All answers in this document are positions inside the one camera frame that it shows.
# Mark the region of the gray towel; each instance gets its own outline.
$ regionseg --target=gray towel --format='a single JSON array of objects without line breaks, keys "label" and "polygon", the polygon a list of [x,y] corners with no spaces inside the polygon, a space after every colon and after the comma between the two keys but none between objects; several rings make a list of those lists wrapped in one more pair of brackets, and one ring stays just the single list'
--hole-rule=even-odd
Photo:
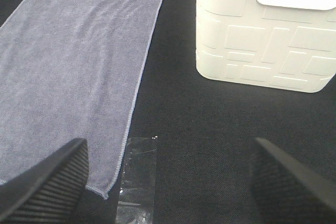
[{"label": "gray towel", "polygon": [[115,183],[162,0],[23,0],[0,28],[0,183],[74,137]]}]

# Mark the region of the dark floor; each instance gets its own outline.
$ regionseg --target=dark floor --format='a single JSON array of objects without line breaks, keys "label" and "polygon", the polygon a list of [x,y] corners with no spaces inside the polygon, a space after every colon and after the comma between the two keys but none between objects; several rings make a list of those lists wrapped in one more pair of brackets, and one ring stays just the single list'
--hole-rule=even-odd
[{"label": "dark floor", "polygon": [[[21,0],[0,0],[0,21]],[[154,223],[262,223],[249,192],[253,138],[336,182],[336,79],[314,94],[211,81],[195,67],[195,0],[164,0],[129,136],[159,135]],[[72,223],[113,223],[86,192]]]}]

